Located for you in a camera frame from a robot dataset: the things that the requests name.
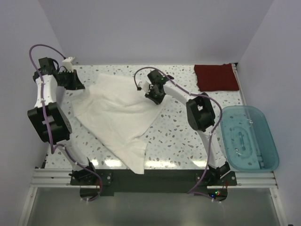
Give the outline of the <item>white t shirt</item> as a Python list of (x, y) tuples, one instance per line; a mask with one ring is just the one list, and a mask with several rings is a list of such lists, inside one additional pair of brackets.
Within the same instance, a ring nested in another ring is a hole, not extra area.
[(144, 173), (147, 143), (140, 137), (170, 100), (156, 105), (137, 91), (128, 76), (99, 74), (97, 81), (71, 99), (77, 120), (130, 170)]

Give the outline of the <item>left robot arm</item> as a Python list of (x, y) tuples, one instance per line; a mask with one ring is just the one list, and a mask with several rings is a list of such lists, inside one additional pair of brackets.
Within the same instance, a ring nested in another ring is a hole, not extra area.
[(27, 112), (28, 118), (44, 143), (50, 144), (50, 151), (62, 152), (72, 166), (70, 176), (79, 183), (92, 184), (97, 175), (92, 162), (79, 150), (72, 137), (71, 124), (57, 103), (56, 90), (83, 90), (85, 86), (78, 78), (71, 64), (72, 58), (63, 60), (63, 71), (52, 58), (39, 59), (40, 68), (33, 79), (38, 87), (37, 101)]

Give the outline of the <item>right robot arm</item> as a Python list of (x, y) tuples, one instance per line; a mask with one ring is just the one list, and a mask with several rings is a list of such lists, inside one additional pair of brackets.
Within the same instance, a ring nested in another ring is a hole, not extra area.
[(158, 70), (151, 71), (147, 77), (149, 82), (144, 82), (141, 86), (146, 98), (159, 105), (166, 96), (171, 96), (185, 105), (188, 124), (199, 134), (208, 156), (205, 175), (201, 178), (215, 182), (225, 177), (230, 172), (230, 167), (216, 136), (215, 130), (220, 121), (215, 121), (212, 102), (217, 107), (221, 106), (207, 93), (193, 94), (173, 82), (172, 77), (164, 76)]

